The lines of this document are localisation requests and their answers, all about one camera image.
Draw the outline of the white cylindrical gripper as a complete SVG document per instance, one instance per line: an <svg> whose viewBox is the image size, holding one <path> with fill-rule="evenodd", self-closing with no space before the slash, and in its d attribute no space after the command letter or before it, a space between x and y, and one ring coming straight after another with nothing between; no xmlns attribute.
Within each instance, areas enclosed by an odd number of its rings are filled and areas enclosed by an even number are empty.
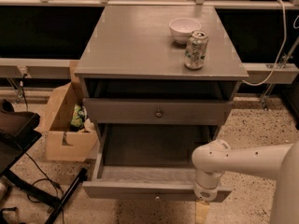
<svg viewBox="0 0 299 224"><path fill-rule="evenodd" d="M194 194L204 201L195 204L195 224L205 224L209 211L209 203L216 199L223 172L204 172L197 170L195 173Z"/></svg>

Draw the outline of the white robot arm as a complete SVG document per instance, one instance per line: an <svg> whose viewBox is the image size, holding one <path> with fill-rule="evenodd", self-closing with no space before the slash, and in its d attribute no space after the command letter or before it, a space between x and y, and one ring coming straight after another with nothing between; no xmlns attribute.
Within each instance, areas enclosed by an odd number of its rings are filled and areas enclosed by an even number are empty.
<svg viewBox="0 0 299 224"><path fill-rule="evenodd" d="M196 148L192 163L197 197L208 202L215 200L226 171L272 179L276 189L270 224L299 224L299 142L232 149L227 142L217 139Z"/></svg>

